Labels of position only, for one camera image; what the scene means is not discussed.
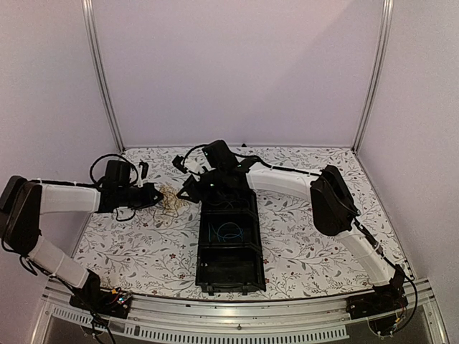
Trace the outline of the black three-compartment bin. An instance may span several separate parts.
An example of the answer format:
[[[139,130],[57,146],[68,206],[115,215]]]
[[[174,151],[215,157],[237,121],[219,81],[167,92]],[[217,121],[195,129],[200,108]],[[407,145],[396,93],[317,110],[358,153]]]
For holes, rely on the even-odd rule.
[[[196,286],[209,296],[266,291],[254,191],[217,195],[202,203]]]

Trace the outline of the aluminium front rail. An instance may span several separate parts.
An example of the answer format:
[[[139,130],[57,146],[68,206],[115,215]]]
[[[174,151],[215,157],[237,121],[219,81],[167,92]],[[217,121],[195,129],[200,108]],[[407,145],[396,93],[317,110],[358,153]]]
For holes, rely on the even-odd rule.
[[[405,287],[405,327],[373,333],[389,312],[354,319],[346,295],[266,302],[180,300],[136,295],[124,319],[92,325],[90,314],[70,305],[70,293],[50,282],[41,299],[33,343],[449,343],[430,283]]]

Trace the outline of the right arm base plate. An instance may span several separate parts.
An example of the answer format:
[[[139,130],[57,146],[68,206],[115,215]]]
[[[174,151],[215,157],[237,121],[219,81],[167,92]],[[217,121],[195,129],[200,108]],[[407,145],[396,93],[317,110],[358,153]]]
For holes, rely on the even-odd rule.
[[[346,298],[346,311],[352,320],[395,311],[408,306],[403,287],[373,287],[367,294]]]

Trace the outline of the right aluminium corner post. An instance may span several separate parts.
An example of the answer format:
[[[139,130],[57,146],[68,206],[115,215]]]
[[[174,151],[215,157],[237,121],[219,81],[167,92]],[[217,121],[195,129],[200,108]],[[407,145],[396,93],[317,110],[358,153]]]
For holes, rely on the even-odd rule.
[[[394,11],[394,1],[384,0],[382,2],[382,15],[379,25],[379,33],[377,38],[377,47],[372,66],[372,73],[369,79],[369,86],[366,92],[364,105],[361,112],[361,117],[357,127],[357,132],[352,145],[352,151],[357,156],[362,147],[364,136],[366,133],[369,119],[374,106],[374,101],[377,96],[379,80],[382,74],[385,55],[389,44],[389,37],[391,32],[392,17]]]

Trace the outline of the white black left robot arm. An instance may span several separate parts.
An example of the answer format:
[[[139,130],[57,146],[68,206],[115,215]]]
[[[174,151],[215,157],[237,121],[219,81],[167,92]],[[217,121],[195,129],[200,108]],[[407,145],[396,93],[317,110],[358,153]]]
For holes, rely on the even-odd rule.
[[[179,200],[176,193],[186,176],[173,167],[183,148],[129,150],[135,162],[147,161],[148,179],[164,194],[159,205],[137,212],[95,214],[82,229],[84,213],[48,214],[41,230],[76,262],[98,273],[101,285],[164,297],[204,299],[196,286],[200,207]]]

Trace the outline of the left aluminium corner post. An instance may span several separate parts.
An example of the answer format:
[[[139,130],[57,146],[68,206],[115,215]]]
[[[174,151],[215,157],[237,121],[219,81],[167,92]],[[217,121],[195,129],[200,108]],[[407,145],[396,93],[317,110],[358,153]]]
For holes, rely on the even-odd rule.
[[[118,119],[113,107],[113,101],[110,95],[110,89],[103,65],[103,56],[98,39],[98,31],[96,27],[95,13],[93,1],[82,0],[82,14],[85,21],[85,29],[87,33],[87,40],[89,44],[90,54],[93,61],[95,70],[95,77],[100,91],[100,96],[105,111],[108,125],[113,137],[115,146],[119,152],[123,152],[126,147],[124,145]]]

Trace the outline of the aluminium corner post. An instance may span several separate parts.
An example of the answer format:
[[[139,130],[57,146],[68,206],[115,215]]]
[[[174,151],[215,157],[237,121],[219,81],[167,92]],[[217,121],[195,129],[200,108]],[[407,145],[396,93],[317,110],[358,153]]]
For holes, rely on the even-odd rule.
[[[113,107],[113,101],[110,95],[110,89],[103,65],[103,56],[98,39],[98,31],[96,27],[95,13],[93,1],[82,0],[82,14],[85,21],[85,29],[87,33],[87,40],[89,44],[90,54],[93,61],[95,70],[95,77],[100,91],[100,96],[105,111],[108,125],[113,137],[115,146],[119,152],[123,152],[126,147],[124,145],[118,119]]]
[[[372,73],[369,79],[369,86],[366,92],[364,105],[361,112],[361,117],[357,127],[357,132],[352,145],[352,151],[357,156],[362,147],[364,136],[366,133],[369,119],[374,106],[374,101],[377,96],[379,80],[382,74],[385,55],[389,44],[389,37],[391,32],[392,17],[394,11],[394,1],[384,0],[382,2],[382,15],[379,25],[379,33],[377,38],[377,47],[372,66]]]

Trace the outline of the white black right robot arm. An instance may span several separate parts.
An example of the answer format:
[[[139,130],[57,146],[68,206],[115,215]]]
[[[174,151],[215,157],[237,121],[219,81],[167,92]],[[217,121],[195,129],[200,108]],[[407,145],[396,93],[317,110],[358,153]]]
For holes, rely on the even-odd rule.
[[[262,190],[310,201],[315,228],[343,244],[372,284],[372,293],[348,299],[348,311],[369,315],[408,306],[403,287],[408,278],[404,270],[385,257],[382,245],[359,222],[361,213],[337,167],[327,165],[312,172],[274,166],[257,155],[231,151],[224,140],[197,148],[204,154],[207,167],[188,156],[174,160],[180,171],[190,175],[181,189],[188,194],[187,200],[204,203],[224,191]]]

